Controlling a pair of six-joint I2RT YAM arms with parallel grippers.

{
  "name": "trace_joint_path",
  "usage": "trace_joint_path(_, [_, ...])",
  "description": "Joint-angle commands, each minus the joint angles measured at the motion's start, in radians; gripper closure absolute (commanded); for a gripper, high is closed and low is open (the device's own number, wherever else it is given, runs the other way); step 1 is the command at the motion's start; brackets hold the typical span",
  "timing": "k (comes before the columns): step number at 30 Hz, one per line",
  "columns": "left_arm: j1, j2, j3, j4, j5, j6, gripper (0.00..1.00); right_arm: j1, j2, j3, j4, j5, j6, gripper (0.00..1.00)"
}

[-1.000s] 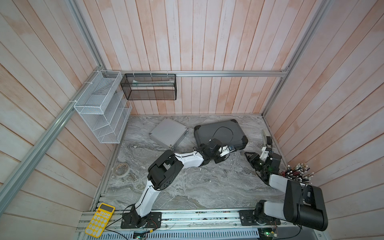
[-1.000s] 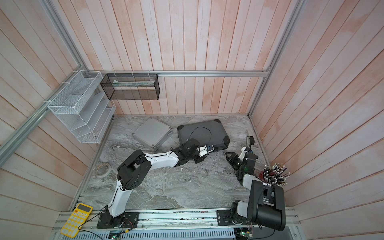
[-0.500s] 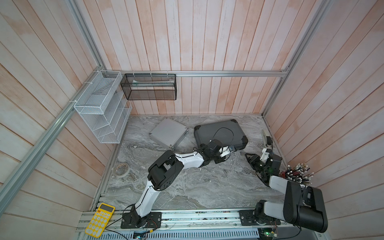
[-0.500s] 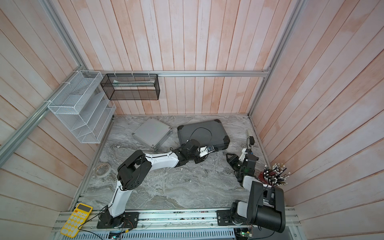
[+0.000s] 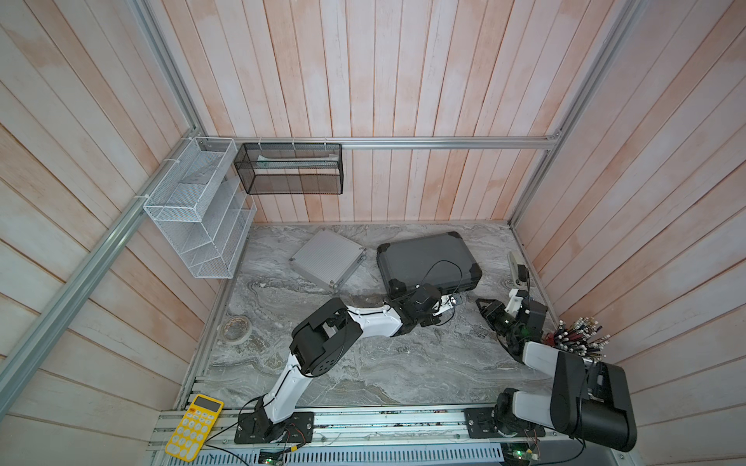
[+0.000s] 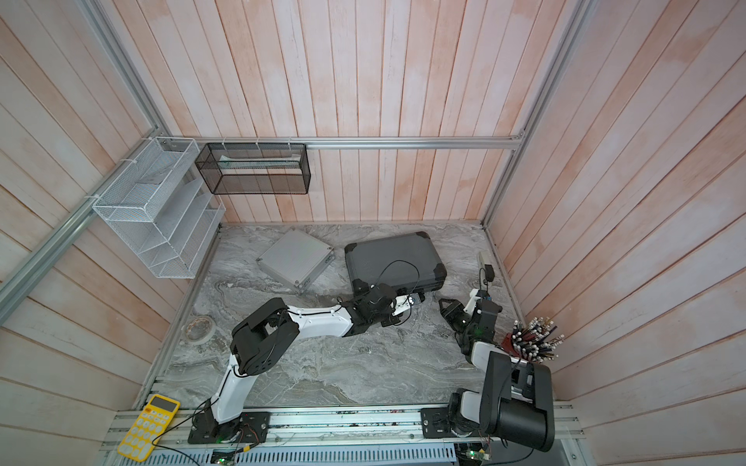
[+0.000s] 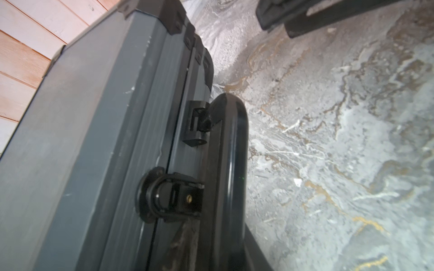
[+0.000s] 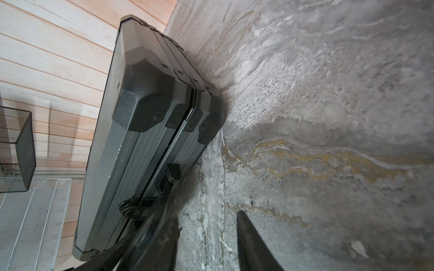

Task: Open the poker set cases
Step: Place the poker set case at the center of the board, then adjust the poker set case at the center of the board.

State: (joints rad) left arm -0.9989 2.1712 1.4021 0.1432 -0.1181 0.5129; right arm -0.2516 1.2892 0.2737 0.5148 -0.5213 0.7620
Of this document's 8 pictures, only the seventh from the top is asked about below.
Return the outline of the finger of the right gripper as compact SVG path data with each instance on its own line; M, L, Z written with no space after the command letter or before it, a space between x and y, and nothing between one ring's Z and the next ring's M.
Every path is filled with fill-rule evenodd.
M288 37L296 38L395 2L395 0L259 1L255 14L262 30L271 31L282 24Z

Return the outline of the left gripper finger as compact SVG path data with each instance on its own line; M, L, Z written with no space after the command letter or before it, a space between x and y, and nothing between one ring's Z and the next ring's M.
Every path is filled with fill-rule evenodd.
M273 271L247 225L245 226L244 253L246 271Z

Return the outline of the black poker set case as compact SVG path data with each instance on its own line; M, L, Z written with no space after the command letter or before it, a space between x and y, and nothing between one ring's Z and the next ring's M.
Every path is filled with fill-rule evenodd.
M1 156L3 271L243 271L248 117L180 1L122 1L51 61Z

